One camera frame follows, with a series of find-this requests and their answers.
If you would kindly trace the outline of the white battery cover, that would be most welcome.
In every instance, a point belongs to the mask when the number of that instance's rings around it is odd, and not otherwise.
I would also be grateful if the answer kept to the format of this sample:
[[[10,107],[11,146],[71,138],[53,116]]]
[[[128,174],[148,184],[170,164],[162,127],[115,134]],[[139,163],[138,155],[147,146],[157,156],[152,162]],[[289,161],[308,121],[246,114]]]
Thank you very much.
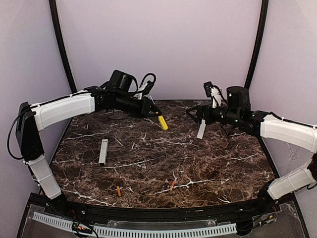
[[[206,120],[202,119],[199,130],[198,130],[198,134],[197,134],[198,139],[203,139],[205,129],[206,129]]]

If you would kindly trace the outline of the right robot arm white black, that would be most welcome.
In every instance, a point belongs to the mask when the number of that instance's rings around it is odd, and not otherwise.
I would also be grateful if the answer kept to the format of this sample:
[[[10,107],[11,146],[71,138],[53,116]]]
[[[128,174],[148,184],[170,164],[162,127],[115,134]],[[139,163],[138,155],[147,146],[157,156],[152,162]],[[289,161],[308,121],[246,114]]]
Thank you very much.
[[[304,148],[312,158],[290,173],[270,181],[258,193],[262,199],[278,200],[281,197],[317,182],[317,127],[279,117],[273,112],[252,111],[248,89],[231,86],[225,98],[211,82],[204,84],[206,96],[212,104],[187,109],[186,114],[200,126],[202,138],[205,126],[218,122],[232,125],[257,138],[276,139]]]

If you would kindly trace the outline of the white remote control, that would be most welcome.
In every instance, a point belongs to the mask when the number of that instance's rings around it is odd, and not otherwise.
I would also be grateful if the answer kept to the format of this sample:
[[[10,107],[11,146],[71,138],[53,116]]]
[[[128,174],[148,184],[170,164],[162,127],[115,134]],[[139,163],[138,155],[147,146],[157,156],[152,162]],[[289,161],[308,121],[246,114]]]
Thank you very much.
[[[105,166],[108,151],[108,139],[103,139],[101,143],[100,155],[99,155],[99,165]]]

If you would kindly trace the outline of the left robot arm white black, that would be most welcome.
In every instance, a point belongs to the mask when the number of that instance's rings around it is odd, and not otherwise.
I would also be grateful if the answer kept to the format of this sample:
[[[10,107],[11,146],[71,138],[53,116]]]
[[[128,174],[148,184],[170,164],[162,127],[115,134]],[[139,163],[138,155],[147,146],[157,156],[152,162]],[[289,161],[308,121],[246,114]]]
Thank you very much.
[[[136,78],[115,70],[110,80],[101,86],[91,86],[79,92],[50,101],[32,104],[25,102],[19,107],[18,116],[10,130],[15,136],[24,164],[38,186],[50,200],[61,198],[59,187],[45,159],[45,152],[39,132],[58,122],[103,110],[120,110],[133,118],[157,117],[164,130],[168,129],[161,110],[147,96],[155,81],[142,80],[136,91],[129,90]]]

